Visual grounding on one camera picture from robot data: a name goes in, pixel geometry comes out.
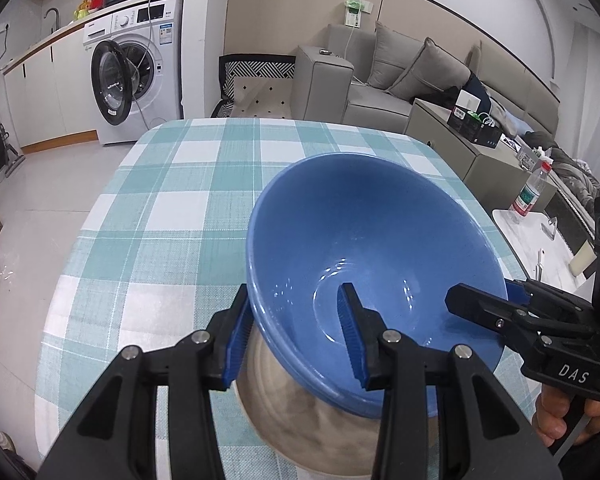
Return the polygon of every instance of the plastic bottle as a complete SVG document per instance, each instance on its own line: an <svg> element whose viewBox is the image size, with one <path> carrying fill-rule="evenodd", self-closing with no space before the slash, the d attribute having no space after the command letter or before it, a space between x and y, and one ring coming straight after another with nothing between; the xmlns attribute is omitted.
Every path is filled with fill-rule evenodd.
<svg viewBox="0 0 600 480"><path fill-rule="evenodd" d="M526 214L531 211L531 208L542 193L544 186L546 186L546 176L550 171L551 165L549 162L547 160L542 160L542 165L531 174L529 180L526 181L525 186L520 191L520 194L509 207L509 211L511 211L512 214L515 213L515 217L526 216Z"/></svg>

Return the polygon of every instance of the beige wall panel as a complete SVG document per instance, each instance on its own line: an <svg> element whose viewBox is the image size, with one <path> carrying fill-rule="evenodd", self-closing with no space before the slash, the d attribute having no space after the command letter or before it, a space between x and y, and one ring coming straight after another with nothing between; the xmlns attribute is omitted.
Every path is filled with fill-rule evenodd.
<svg viewBox="0 0 600 480"><path fill-rule="evenodd" d="M461 18L427 0L383 0L379 21L416 40L429 36L462 62L480 40L496 44Z"/></svg>
<svg viewBox="0 0 600 480"><path fill-rule="evenodd" d="M362 28L375 30L381 0L363 14ZM344 0L229 0L225 54L293 54L299 44L325 46L326 27L344 23Z"/></svg>

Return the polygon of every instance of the bottle label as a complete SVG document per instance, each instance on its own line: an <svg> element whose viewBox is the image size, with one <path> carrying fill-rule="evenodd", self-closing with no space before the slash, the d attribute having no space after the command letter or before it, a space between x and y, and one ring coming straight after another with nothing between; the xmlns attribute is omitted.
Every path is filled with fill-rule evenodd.
<svg viewBox="0 0 600 480"><path fill-rule="evenodd" d="M518 198L512 204L513 209L515 209L522 216L526 216L526 214L531 211L531 208L538 200L538 197L539 195L525 184L525 187L523 187L522 191L520 191Z"/></svg>

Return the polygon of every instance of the human hand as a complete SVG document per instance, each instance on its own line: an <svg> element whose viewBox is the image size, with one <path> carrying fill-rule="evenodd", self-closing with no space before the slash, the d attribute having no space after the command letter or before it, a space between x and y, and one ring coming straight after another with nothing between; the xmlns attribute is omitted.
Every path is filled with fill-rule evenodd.
<svg viewBox="0 0 600 480"><path fill-rule="evenodd" d="M542 385L542 392L536 399L536 412L531 425L536 428L545 446L551 446L555 440L562 438L566 433L567 425L562 418L569 411L570 403L569 396L558 388ZM584 412L591 417L591 420L577 437L574 443L576 446L600 433L600 402L587 399Z"/></svg>

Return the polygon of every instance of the kitchen cabinet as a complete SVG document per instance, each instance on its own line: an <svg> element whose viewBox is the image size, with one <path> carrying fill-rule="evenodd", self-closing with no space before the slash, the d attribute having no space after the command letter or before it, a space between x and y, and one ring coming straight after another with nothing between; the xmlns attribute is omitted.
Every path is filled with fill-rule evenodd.
<svg viewBox="0 0 600 480"><path fill-rule="evenodd" d="M64 128L68 134L96 130L100 111L91 88L91 53L85 49L82 30L55 41L54 76Z"/></svg>
<svg viewBox="0 0 600 480"><path fill-rule="evenodd" d="M25 87L26 67L21 64L4 76L4 85L7 90L9 111L15 129L18 143L21 146L29 144L24 142L32 135L31 123L29 121L29 102L27 101L27 89Z"/></svg>
<svg viewBox="0 0 600 480"><path fill-rule="evenodd" d="M18 139L25 146L66 134L56 89L53 47L43 48L24 62L31 127L27 138L18 135Z"/></svg>

